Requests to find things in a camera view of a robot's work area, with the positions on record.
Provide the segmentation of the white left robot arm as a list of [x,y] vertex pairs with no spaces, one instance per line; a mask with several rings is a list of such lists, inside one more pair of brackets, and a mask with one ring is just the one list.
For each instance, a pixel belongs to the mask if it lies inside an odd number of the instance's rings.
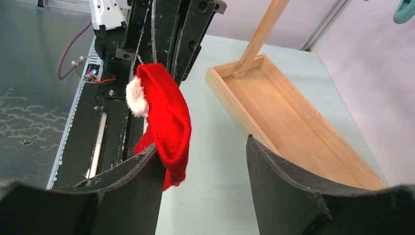
[[94,48],[103,63],[96,95],[124,99],[141,64],[160,63],[176,84],[186,80],[221,0],[92,0]]

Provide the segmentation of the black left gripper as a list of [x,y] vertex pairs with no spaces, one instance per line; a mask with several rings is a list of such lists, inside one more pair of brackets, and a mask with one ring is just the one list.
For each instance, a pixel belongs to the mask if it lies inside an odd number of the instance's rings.
[[224,14],[227,8],[222,0],[132,3],[129,41],[133,50],[126,47],[126,23],[114,29],[101,25],[94,30],[94,49],[102,61],[97,78],[99,97],[125,99],[127,83],[142,64],[162,64],[180,85],[200,52],[200,43],[214,14]]

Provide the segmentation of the red Santa sock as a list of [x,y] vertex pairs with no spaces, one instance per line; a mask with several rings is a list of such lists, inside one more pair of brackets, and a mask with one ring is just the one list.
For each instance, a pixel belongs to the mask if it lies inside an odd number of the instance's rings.
[[139,65],[126,86],[126,102],[134,116],[147,122],[134,154],[154,143],[166,168],[163,190],[179,186],[186,177],[191,137],[189,109],[179,86],[162,64]]

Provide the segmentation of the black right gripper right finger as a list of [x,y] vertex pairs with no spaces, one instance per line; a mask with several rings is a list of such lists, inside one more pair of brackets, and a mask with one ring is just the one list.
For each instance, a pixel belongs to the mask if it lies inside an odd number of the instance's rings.
[[247,167],[262,235],[412,235],[415,187],[367,190],[311,173],[253,135]]

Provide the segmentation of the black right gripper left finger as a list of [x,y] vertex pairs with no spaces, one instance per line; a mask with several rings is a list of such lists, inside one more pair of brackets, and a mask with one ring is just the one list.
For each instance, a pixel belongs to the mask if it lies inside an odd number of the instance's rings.
[[3,235],[153,235],[165,168],[150,145],[75,186],[46,190],[0,183]]

